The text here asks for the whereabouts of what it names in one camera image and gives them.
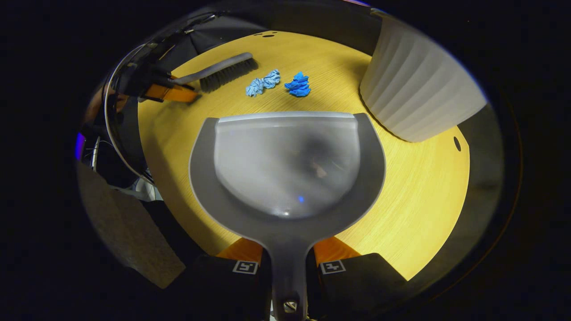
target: brush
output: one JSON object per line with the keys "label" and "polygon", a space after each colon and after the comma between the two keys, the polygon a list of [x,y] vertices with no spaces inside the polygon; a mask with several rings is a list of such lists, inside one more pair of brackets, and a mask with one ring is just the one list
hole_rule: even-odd
{"label": "brush", "polygon": [[233,81],[257,68],[258,63],[254,60],[252,54],[242,53],[200,70],[197,73],[172,79],[171,82],[177,85],[185,85],[200,79],[200,88],[205,93],[209,93],[227,82]]}

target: brush bristles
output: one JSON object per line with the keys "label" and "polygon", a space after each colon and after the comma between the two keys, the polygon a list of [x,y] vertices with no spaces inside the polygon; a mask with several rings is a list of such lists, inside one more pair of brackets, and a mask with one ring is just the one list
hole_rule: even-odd
{"label": "brush bristles", "polygon": [[253,58],[246,59],[230,67],[226,67],[210,76],[200,80],[200,89],[205,93],[218,89],[220,86],[234,79],[246,75],[250,71],[258,69],[258,63]]}

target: crumpled paper towel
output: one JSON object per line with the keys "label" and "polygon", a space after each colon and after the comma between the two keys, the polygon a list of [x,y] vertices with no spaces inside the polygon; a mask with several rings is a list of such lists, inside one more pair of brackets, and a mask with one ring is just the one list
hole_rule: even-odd
{"label": "crumpled paper towel", "polygon": [[286,83],[285,87],[289,89],[289,93],[296,97],[305,97],[311,91],[309,87],[309,82],[307,81],[309,76],[304,76],[300,71],[297,75],[293,76],[293,81]]}
{"label": "crumpled paper towel", "polygon": [[256,78],[246,87],[246,96],[256,97],[264,93],[264,88],[274,88],[281,80],[280,72],[277,69],[272,70],[264,79]]}

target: round table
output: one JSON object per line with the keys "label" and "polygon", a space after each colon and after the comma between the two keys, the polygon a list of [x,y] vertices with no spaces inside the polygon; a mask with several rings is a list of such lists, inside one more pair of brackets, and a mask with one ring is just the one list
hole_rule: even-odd
{"label": "round table", "polygon": [[[191,191],[188,159],[206,117],[296,110],[368,112],[359,83],[371,56],[303,34],[266,31],[240,38],[198,55],[172,74],[194,73],[246,51],[258,62],[257,70],[190,104],[144,101],[138,107],[141,143],[156,186],[176,220],[211,255],[239,236],[214,222]],[[282,81],[262,95],[247,97],[246,86],[273,69],[280,71]],[[289,95],[283,86],[300,71],[309,76],[311,88],[303,98]],[[198,82],[191,85],[199,87]],[[337,237],[361,254],[379,253],[409,280],[438,252],[460,215],[468,187],[469,147],[457,127],[409,143],[371,119],[387,160],[384,187],[371,210]]]}

